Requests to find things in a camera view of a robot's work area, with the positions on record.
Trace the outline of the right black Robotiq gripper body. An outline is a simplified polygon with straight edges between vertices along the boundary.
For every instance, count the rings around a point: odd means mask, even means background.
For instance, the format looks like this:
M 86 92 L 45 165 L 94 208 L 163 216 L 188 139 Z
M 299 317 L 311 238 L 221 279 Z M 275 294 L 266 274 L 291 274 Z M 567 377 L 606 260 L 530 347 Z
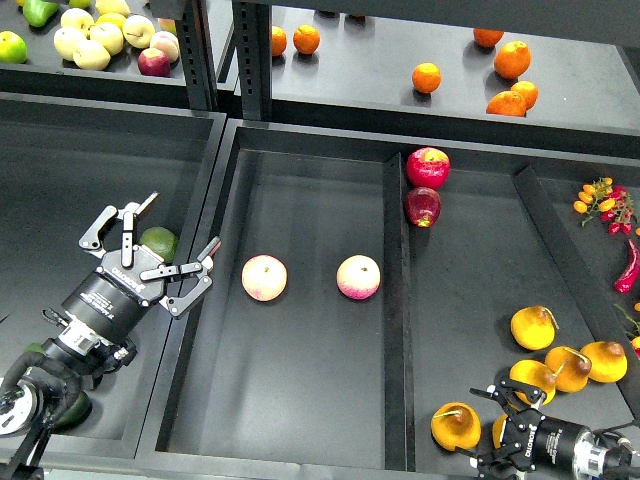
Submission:
M 552 478 L 592 478 L 590 453 L 593 434 L 583 425 L 548 416 L 507 419 L 502 446 L 516 449 L 506 456 L 518 472 L 548 474 Z

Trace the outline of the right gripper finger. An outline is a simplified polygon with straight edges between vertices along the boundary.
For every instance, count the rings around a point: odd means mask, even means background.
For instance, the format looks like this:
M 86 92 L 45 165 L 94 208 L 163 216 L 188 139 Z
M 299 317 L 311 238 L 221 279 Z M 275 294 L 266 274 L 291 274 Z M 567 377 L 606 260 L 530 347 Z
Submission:
M 512 442 L 484 454 L 477 454 L 459 446 L 454 452 L 469 459 L 469 464 L 477 472 L 477 479 L 526 479 L 535 472 L 536 464 L 525 455 L 524 445 Z
M 484 389 L 470 388 L 469 392 L 496 402 L 512 420 L 524 419 L 526 416 L 539 417 L 540 407 L 547 398 L 541 387 L 514 380 L 507 371 L 497 374 L 494 381 Z

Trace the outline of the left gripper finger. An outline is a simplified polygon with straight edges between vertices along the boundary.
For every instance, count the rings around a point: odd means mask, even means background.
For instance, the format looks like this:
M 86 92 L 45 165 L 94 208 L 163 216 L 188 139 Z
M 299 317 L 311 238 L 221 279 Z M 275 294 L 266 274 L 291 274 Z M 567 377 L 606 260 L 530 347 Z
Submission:
M 190 278 L 196 278 L 197 283 L 191 290 L 181 297 L 164 295 L 158 303 L 171 315 L 178 319 L 191 310 L 207 293 L 212 285 L 210 273 L 213 269 L 214 255 L 221 246 L 221 239 L 215 236 L 197 256 L 194 262 L 159 266 L 156 269 L 146 270 L 139 274 L 144 284 L 161 281 L 169 284 Z
M 116 224 L 121 225 L 120 261 L 121 266 L 130 269 L 134 265 L 134 245 L 137 222 L 146 214 L 148 208 L 159 196 L 158 191 L 153 191 L 144 201 L 129 202 L 122 208 L 107 205 L 96 217 L 93 223 L 80 237 L 79 247 L 102 260 L 107 250 L 104 247 L 104 239 Z

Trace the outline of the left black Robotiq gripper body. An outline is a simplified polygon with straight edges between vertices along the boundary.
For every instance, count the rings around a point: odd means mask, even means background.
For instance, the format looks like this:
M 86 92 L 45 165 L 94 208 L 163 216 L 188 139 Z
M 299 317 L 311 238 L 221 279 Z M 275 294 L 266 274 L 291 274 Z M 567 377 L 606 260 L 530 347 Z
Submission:
M 104 255 L 96 267 L 62 303 L 72 320 L 84 323 L 111 344 L 120 344 L 166 292 L 162 280 L 141 279 L 164 260 L 145 246 L 133 250 L 133 265 L 121 265 L 119 250 Z

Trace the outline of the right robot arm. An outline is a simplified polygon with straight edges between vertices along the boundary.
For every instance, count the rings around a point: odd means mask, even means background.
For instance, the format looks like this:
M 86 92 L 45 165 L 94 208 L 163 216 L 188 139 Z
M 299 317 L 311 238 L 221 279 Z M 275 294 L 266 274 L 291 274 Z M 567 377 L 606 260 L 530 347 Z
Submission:
M 502 375 L 470 393 L 496 402 L 506 414 L 500 446 L 470 458 L 479 479 L 637 479 L 639 450 L 621 434 L 625 425 L 592 430 L 547 416 L 546 393 L 538 386 Z

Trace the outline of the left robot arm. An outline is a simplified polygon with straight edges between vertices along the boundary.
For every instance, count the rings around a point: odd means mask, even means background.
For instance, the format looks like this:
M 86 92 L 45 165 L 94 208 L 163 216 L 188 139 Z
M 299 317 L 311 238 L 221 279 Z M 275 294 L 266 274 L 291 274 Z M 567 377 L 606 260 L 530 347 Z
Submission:
M 1 379 L 1 434 L 21 436 L 1 466 L 4 479 L 41 479 L 39 462 L 51 435 L 80 402 L 87 381 L 119 370 L 137 350 L 130 334 L 155 305 L 177 319 L 211 288 L 214 237 L 195 261 L 170 265 L 135 239 L 136 223 L 155 200 L 106 206 L 79 240 L 99 265 L 63 302 L 45 311 L 60 334 L 24 351 Z

